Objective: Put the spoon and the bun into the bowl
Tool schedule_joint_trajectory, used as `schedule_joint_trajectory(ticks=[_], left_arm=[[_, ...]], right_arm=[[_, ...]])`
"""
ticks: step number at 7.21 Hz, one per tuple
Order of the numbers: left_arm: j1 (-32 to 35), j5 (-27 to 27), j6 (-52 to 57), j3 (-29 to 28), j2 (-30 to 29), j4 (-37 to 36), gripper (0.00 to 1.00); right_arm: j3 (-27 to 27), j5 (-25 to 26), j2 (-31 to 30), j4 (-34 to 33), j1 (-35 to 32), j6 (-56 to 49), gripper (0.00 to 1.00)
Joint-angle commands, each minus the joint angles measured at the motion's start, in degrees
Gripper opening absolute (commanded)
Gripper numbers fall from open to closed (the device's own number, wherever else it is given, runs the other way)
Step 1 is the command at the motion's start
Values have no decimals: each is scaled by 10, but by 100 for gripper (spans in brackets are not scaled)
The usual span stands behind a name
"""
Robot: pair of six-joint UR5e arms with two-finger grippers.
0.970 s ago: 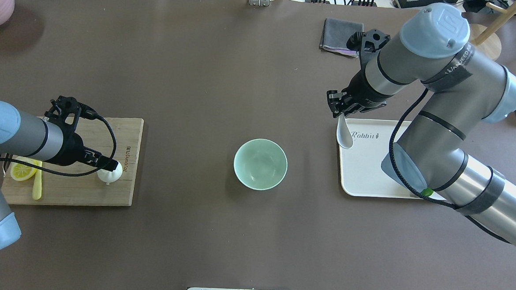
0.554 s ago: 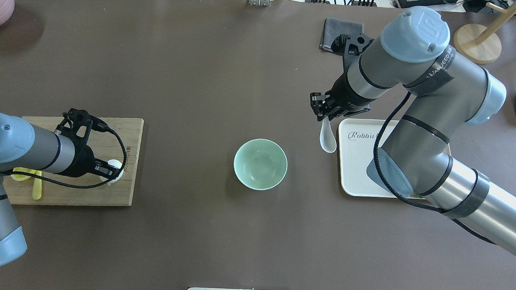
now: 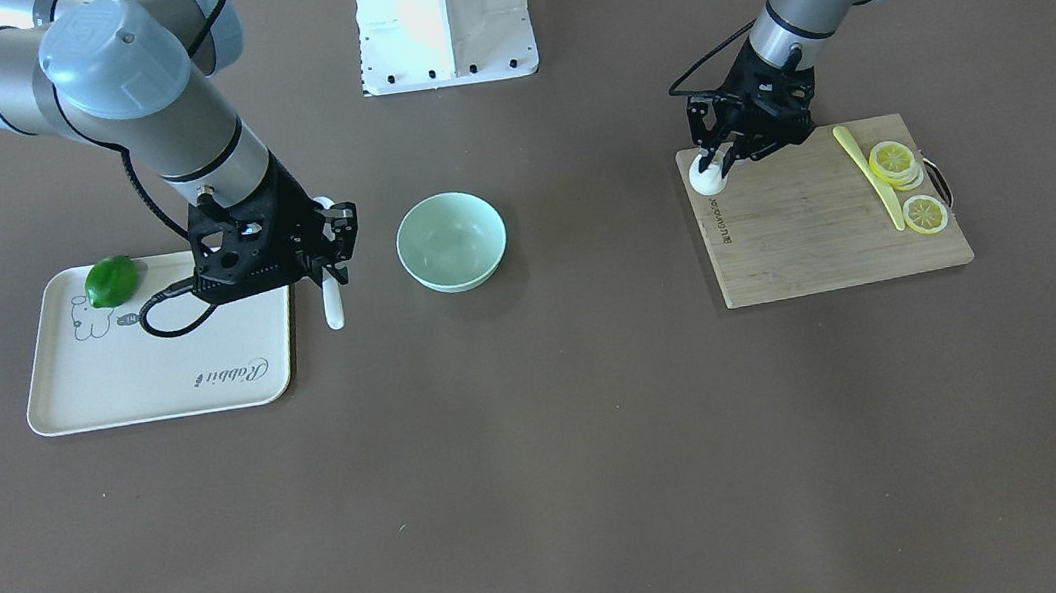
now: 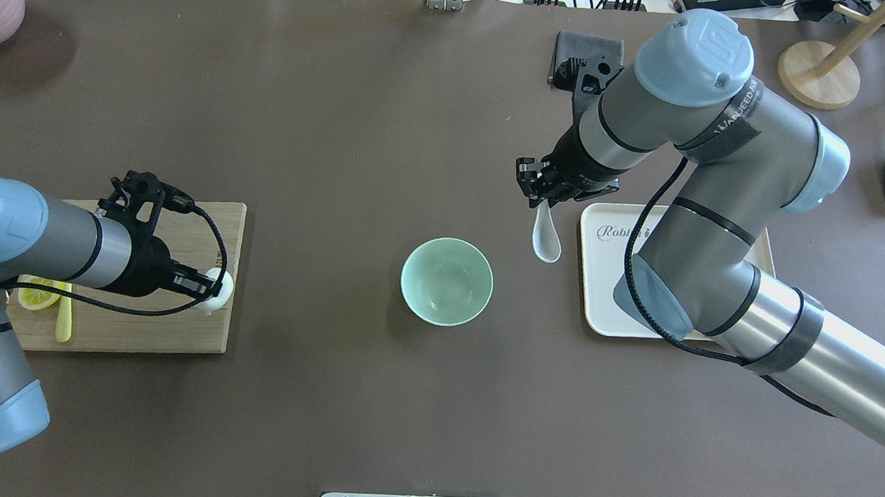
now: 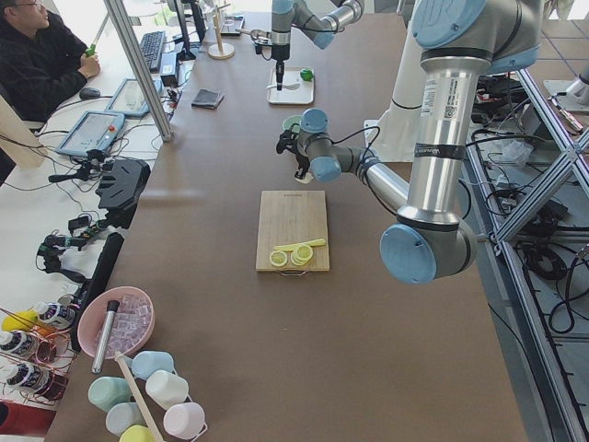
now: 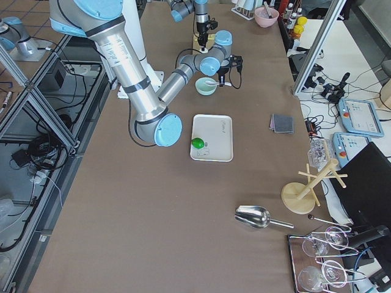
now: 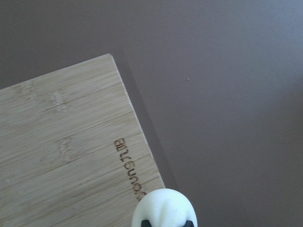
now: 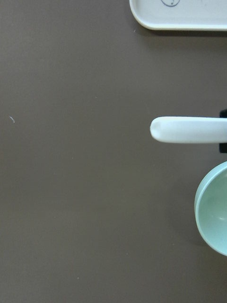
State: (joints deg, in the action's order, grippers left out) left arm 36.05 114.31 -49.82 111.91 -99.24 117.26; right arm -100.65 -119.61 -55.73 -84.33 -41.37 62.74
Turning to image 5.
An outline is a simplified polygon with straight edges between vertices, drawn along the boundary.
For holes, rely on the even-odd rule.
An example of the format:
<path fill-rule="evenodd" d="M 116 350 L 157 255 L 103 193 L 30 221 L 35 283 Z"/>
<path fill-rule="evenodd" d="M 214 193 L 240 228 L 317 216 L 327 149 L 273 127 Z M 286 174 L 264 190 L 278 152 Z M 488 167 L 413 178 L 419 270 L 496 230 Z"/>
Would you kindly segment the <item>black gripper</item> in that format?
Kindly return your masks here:
<path fill-rule="evenodd" d="M 277 60 L 275 67 L 276 89 L 282 90 L 284 77 L 284 60 Z"/>
<path fill-rule="evenodd" d="M 295 155 L 295 158 L 296 158 L 296 161 L 298 164 L 298 170 L 294 173 L 294 177 L 296 179 L 302 179 L 303 173 L 305 173 L 304 179 L 305 180 L 312 180 L 313 174 L 309 170 L 309 167 L 310 167 L 309 158 L 304 153 L 302 153 L 300 151 L 300 144 L 299 144 L 299 137 L 298 136 L 294 140 L 293 151 L 294 151 L 294 155 Z"/>

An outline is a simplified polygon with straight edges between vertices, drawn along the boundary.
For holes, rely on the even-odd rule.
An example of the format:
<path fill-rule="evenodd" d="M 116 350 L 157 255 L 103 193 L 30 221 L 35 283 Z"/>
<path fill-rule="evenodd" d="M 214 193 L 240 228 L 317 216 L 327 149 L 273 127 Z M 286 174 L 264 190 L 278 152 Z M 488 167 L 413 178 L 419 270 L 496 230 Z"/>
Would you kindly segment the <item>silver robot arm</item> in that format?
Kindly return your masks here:
<path fill-rule="evenodd" d="M 540 1 L 419 1 L 410 32 L 422 48 L 425 79 L 409 181 L 369 149 L 337 147 L 323 110 L 303 113 L 294 151 L 318 181 L 351 172 L 397 215 L 380 239 L 387 270 L 427 284 L 467 269 L 472 229 L 454 211 L 479 78 L 523 69 L 537 59 Z"/>
<path fill-rule="evenodd" d="M 283 89 L 284 62 L 290 58 L 293 28 L 302 30 L 319 49 L 326 49 L 338 32 L 357 22 L 364 13 L 364 1 L 332 1 L 332 4 L 336 8 L 319 17 L 306 1 L 275 0 L 271 3 L 271 58 L 276 62 L 278 91 Z"/>

